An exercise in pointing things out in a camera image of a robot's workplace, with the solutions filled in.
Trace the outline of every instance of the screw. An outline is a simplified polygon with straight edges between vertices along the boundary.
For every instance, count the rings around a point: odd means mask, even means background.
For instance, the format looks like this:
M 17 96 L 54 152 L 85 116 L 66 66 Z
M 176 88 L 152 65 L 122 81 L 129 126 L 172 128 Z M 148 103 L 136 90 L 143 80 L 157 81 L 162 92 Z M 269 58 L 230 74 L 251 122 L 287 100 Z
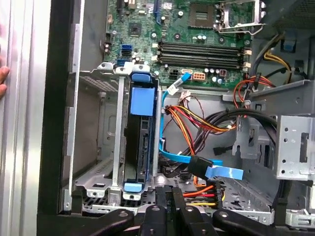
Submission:
M 193 210 L 192 207 L 190 207 L 190 206 L 186 207 L 185 209 L 186 209 L 186 211 L 189 211 L 189 212 L 191 212 Z
M 128 213 L 122 211 L 122 213 L 120 213 L 119 216 L 120 216 L 120 217 L 126 217 L 126 216 L 128 216 Z
M 222 217 L 224 217 L 224 218 L 228 217 L 228 214 L 227 214 L 226 212 L 224 212 L 224 211 L 221 211 L 221 212 L 219 213 L 219 215 L 222 216 Z

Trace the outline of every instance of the silver side panel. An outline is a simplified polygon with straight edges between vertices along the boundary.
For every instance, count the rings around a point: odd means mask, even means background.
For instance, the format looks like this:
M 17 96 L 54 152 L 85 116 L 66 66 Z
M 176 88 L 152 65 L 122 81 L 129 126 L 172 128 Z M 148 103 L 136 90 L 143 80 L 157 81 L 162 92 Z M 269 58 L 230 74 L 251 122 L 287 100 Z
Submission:
M 36 235 L 50 1 L 0 1 L 0 235 Z

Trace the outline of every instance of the ram slot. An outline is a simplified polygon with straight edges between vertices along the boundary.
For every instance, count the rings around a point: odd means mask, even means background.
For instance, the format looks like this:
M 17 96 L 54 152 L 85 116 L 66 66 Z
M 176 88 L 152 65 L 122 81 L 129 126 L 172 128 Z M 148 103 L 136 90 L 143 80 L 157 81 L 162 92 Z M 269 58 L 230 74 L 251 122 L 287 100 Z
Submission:
M 202 55 L 205 57 L 227 57 L 227 58 L 237 58 L 239 55 L 236 53 L 231 53 L 231 52 L 225 52 L 225 51 L 221 51 L 221 52 L 216 52 L 216 51 L 205 51 L 205 50 L 192 50 L 192 49 L 187 49 L 187 48 L 179 48 L 179 49 L 165 49 L 162 48 L 160 49 L 161 54 L 180 54 L 180 55 L 184 55 L 184 54 L 188 54 L 188 55 Z
M 196 67 L 219 67 L 222 69 L 240 69 L 241 63 L 237 59 L 219 59 L 211 57 L 190 57 L 183 55 L 163 55 L 160 63 L 169 65 L 187 65 Z
M 167 42 L 160 42 L 160 48 L 189 48 L 192 50 L 212 50 L 212 51 L 225 51 L 225 52 L 235 52 L 241 53 L 243 49 L 239 48 L 231 48 L 231 47 L 220 47 L 220 46 L 210 46 L 210 45 L 198 45 L 198 44 L 190 44 L 190 43 L 167 43 Z

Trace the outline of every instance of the memory slot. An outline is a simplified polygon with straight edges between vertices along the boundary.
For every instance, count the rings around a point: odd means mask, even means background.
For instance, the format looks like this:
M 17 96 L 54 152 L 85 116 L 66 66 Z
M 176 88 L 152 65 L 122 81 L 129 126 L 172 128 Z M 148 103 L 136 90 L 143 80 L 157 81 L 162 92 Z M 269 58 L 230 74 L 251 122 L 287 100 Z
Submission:
M 169 65 L 186 65 L 186 66 L 196 66 L 196 67 L 219 67 L 222 69 L 240 69 L 241 64 L 238 60 L 224 60 L 224 59 L 216 59 L 216 58 L 191 58 L 185 56 L 162 56 L 159 58 L 160 63 L 169 64 Z
M 214 56 L 214 57 L 226 57 L 226 58 L 237 58 L 239 55 L 234 52 L 226 52 L 226 51 L 212 51 L 212 50 L 204 50 L 204 49 L 187 49 L 187 48 L 162 48 L 160 49 L 160 53 L 162 54 L 180 54 L 180 55 L 203 55 L 203 56 Z
M 241 69 L 243 49 L 188 43 L 160 42 L 157 57 L 169 65 Z
M 190 43 L 160 42 L 159 47 L 162 49 L 190 49 L 190 50 L 203 50 L 203 51 L 210 50 L 213 52 L 230 52 L 230 53 L 235 53 L 236 55 L 243 51 L 243 49 L 233 48 L 233 47 L 198 45 L 198 44 L 190 44 Z

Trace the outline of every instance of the orange wire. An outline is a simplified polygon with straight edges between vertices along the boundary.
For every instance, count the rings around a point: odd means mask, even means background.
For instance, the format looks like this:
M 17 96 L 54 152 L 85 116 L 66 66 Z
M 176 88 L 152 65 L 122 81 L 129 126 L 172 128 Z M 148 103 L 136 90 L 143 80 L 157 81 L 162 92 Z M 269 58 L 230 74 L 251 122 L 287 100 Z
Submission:
M 183 124 L 182 124 L 180 118 L 178 117 L 178 115 L 174 111 L 172 111 L 172 110 L 169 110 L 169 111 L 174 116 L 174 118 L 176 119 L 176 121 L 177 121 L 177 123 L 178 123 L 178 125 L 179 125 L 179 127 L 180 127 L 180 129 L 181 129 L 181 131 L 183 133 L 183 136 L 184 136 L 184 138 L 185 138 L 185 140 L 186 140 L 186 142 L 187 142 L 187 144 L 188 144 L 188 146 L 190 148 L 190 151 L 194 155 L 194 151 L 193 151 L 193 148 L 192 148 L 191 143 L 189 141 L 188 134 L 185 131 L 185 128 L 183 127 Z
M 202 189 L 202 190 L 200 190 L 200 191 L 198 191 L 198 192 L 194 192 L 194 193 L 184 193 L 183 196 L 184 196 L 184 197 L 190 197 L 190 196 L 199 195 L 199 194 L 201 194 L 201 193 L 203 193 L 203 192 L 206 192 L 206 191 L 208 191 L 209 189 L 212 189 L 212 188 L 213 188 L 213 185 L 211 185 L 211 186 L 209 186 L 209 187 L 206 187 L 206 188 L 204 188 L 204 189 Z

